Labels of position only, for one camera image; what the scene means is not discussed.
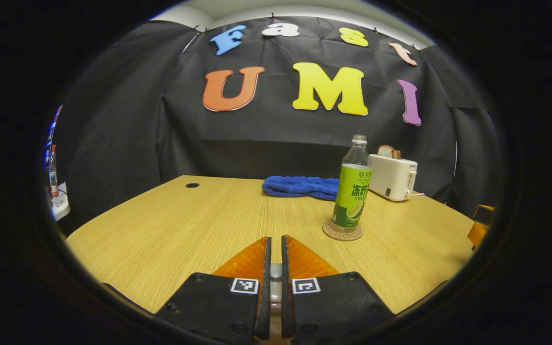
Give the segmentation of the red cap plastic bottle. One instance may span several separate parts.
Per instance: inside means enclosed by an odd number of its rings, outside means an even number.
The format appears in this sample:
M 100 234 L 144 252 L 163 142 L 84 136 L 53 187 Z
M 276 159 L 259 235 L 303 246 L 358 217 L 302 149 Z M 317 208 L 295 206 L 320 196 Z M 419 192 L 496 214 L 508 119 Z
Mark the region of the red cap plastic bottle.
M 50 161 L 49 161 L 50 164 L 49 164 L 49 167 L 48 167 L 50 191 L 51 191 L 53 199 L 58 199 L 59 198 L 56 148 L 57 148 L 57 145 L 53 144 L 52 145 L 52 150 L 51 150 Z

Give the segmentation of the white side table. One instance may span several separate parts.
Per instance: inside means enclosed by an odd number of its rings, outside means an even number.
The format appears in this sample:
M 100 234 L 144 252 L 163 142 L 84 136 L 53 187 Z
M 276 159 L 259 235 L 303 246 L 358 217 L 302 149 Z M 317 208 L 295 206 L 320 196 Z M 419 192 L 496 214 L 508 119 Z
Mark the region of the white side table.
M 52 206 L 50 208 L 54 221 L 61 220 L 67 216 L 71 210 L 66 183 L 61 183 L 57 188 L 58 197 L 52 199 Z

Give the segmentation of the green label water bottle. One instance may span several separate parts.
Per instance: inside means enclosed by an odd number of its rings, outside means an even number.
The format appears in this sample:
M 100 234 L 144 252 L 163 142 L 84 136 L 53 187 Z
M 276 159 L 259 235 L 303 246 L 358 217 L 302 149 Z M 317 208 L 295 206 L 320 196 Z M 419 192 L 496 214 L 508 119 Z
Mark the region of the green label water bottle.
M 340 166 L 339 188 L 328 228 L 340 238 L 355 237 L 372 176 L 367 137 L 354 135 Z

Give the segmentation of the blue towel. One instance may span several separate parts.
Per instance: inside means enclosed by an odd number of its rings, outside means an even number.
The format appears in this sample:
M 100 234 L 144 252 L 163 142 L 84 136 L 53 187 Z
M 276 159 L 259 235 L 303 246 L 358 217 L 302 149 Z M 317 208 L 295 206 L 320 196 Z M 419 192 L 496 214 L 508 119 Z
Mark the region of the blue towel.
M 311 198 L 335 201 L 339 179 L 274 175 L 262 183 L 265 194 L 278 198 Z

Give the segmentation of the black backdrop cloth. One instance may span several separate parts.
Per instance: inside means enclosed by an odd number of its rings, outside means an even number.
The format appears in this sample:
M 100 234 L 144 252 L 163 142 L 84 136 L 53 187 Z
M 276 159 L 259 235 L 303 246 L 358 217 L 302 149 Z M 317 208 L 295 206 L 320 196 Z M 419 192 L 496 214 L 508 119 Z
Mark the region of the black backdrop cloth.
M 471 216 L 502 187 L 493 105 L 438 46 L 312 17 L 239 23 L 217 55 L 201 33 L 149 21 L 64 96 L 53 143 L 84 224 L 180 175 L 336 178 L 354 135 L 416 161 L 416 191 Z

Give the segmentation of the computer monitor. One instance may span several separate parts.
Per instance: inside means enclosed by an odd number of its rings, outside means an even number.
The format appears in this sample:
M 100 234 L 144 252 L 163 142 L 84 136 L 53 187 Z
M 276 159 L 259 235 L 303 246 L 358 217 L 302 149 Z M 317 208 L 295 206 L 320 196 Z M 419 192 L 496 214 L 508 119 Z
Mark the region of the computer monitor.
M 48 128 L 48 136 L 46 138 L 46 145 L 45 145 L 45 151 L 44 151 L 44 161 L 42 168 L 44 170 L 47 170 L 48 167 L 51 164 L 52 159 L 52 147 L 53 147 L 53 138 L 54 138 L 54 132 L 57 124 L 57 120 L 59 118 L 59 114 L 63 108 L 63 105 L 59 105 L 55 111 L 55 115 L 53 116 L 53 120 Z

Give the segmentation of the white teacup lid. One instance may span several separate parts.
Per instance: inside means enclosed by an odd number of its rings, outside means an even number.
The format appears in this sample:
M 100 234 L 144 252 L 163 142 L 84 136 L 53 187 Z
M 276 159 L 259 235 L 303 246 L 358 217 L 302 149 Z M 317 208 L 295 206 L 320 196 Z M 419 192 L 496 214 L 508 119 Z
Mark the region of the white teacup lid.
M 270 276 L 269 276 L 269 292 L 270 303 L 277 305 L 282 304 L 283 294 L 283 265 L 282 264 L 270 264 Z

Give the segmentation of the white toaster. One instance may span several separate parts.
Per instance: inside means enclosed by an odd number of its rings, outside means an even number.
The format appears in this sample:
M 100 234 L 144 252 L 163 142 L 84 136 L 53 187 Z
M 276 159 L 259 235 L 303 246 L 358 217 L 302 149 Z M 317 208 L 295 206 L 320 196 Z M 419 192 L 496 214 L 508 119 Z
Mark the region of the white toaster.
M 413 195 L 418 164 L 412 160 L 392 159 L 370 154 L 372 175 L 370 191 L 390 201 L 408 200 Z

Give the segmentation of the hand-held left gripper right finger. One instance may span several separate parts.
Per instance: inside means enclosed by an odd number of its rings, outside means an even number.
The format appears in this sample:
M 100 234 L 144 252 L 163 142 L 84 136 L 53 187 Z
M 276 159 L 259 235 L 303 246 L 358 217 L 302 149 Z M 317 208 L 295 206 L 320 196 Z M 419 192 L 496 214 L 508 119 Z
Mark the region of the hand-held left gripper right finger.
M 360 273 L 340 273 L 289 235 L 282 260 L 282 336 L 292 343 L 352 343 L 395 319 Z

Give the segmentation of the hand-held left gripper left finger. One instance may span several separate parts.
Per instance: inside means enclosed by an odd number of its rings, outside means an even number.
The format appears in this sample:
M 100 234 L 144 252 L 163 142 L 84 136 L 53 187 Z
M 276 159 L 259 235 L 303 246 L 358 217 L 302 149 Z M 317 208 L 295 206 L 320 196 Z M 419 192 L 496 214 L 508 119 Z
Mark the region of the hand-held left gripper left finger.
M 208 343 L 269 339 L 271 253 L 263 237 L 212 274 L 192 273 L 156 317 Z

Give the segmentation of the round wooden coaster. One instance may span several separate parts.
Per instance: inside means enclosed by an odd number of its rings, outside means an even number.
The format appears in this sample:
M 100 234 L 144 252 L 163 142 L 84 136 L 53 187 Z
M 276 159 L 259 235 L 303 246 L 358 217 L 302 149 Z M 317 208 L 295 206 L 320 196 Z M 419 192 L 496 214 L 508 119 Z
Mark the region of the round wooden coaster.
M 329 238 L 338 241 L 355 241 L 360 239 L 364 234 L 364 230 L 359 225 L 353 228 L 345 229 L 335 225 L 335 223 L 331 220 L 327 221 L 322 226 L 322 231 Z

